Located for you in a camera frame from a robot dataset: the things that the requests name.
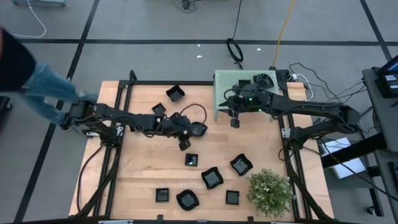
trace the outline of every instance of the potted plant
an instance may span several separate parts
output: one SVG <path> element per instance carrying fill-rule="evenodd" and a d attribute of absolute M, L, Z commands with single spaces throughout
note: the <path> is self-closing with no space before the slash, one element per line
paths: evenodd
<path fill-rule="evenodd" d="M 290 211 L 292 199 L 295 199 L 288 177 L 282 177 L 270 169 L 262 169 L 247 177 L 249 202 L 256 206 L 256 214 L 268 217 L 281 217 Z"/>

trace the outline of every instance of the black container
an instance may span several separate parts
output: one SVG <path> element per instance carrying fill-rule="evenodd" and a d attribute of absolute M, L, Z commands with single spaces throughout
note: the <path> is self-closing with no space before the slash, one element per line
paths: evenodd
<path fill-rule="evenodd" d="M 239 192 L 235 190 L 227 190 L 225 203 L 230 205 L 239 205 Z"/>
<path fill-rule="evenodd" d="M 156 202 L 168 202 L 169 189 L 156 189 Z"/>
<path fill-rule="evenodd" d="M 167 96 L 170 97 L 170 99 L 173 102 L 176 102 L 177 100 L 181 99 L 183 96 L 185 96 L 184 91 L 180 88 L 180 86 L 175 85 L 171 89 L 166 91 Z"/>
<path fill-rule="evenodd" d="M 239 176 L 243 176 L 253 168 L 253 164 L 251 164 L 250 160 L 247 159 L 243 153 L 238 155 L 230 163 L 232 168 L 238 173 Z"/>
<path fill-rule="evenodd" d="M 218 172 L 217 167 L 212 167 L 201 173 L 201 177 L 206 184 L 208 190 L 213 189 L 224 183 L 223 176 Z"/>
<path fill-rule="evenodd" d="M 157 114 L 157 115 L 162 115 L 164 114 L 164 112 L 166 111 L 166 108 L 164 108 L 162 103 L 158 103 L 156 104 L 156 106 L 154 106 L 152 108 L 152 111 Z"/>
<path fill-rule="evenodd" d="M 191 190 L 184 190 L 176 195 L 177 202 L 185 211 L 192 210 L 199 205 L 199 199 Z"/>
<path fill-rule="evenodd" d="M 185 156 L 185 165 L 186 166 L 198 166 L 198 154 L 190 154 L 187 153 Z"/>

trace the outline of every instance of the person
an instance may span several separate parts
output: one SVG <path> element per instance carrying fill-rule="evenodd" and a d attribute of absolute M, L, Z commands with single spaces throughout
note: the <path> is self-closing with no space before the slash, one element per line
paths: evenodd
<path fill-rule="evenodd" d="M 90 100 L 98 95 L 77 92 L 70 80 L 44 64 L 35 61 L 32 54 L 0 25 L 0 92 L 16 92 L 38 115 L 62 129 L 68 130 L 71 118 L 56 109 L 45 97 L 66 102 Z"/>

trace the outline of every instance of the blue jeans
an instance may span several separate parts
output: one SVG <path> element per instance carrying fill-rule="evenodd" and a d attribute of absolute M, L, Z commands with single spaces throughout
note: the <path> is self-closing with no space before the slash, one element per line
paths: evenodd
<path fill-rule="evenodd" d="M 33 111 L 53 124 L 65 124 L 65 113 L 56 109 L 45 97 L 70 103 L 74 100 L 97 100 L 96 94 L 77 93 L 70 80 L 42 63 L 36 63 L 32 76 L 21 87 L 19 95 Z"/>

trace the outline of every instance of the white cable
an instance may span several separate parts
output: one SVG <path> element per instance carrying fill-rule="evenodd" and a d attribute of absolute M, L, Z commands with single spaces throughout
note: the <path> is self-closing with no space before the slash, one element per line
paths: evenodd
<path fill-rule="evenodd" d="M 36 19 L 38 20 L 38 22 L 39 22 L 39 23 L 42 25 L 42 27 L 44 28 L 44 32 L 43 32 L 43 34 L 40 35 L 40 36 L 20 35 L 20 34 L 12 34 L 12 35 L 17 36 L 17 37 L 42 38 L 42 37 L 45 35 L 45 33 L 47 33 L 47 29 L 45 28 L 45 26 L 44 26 L 44 24 L 42 23 L 42 21 L 40 21 L 40 19 L 36 16 L 36 13 L 33 11 L 33 7 L 30 5 L 29 0 L 26 0 L 26 1 L 27 1 L 28 5 L 29 5 L 30 11 L 33 13 L 33 15 L 36 17 Z"/>
<path fill-rule="evenodd" d="M 305 101 L 310 101 L 310 100 L 312 100 L 312 98 L 313 98 L 313 91 L 312 91 L 312 88 L 311 88 L 311 86 L 310 86 L 310 82 L 307 80 L 307 78 L 305 78 L 305 76 L 304 76 L 304 75 L 301 75 L 301 74 L 292 74 L 292 77 L 293 77 L 294 80 L 296 80 L 297 77 L 303 77 L 303 78 L 305 79 L 305 81 L 307 82 L 308 88 L 309 88 L 310 91 L 311 91 L 311 97 L 310 97 L 309 99 L 306 99 Z"/>

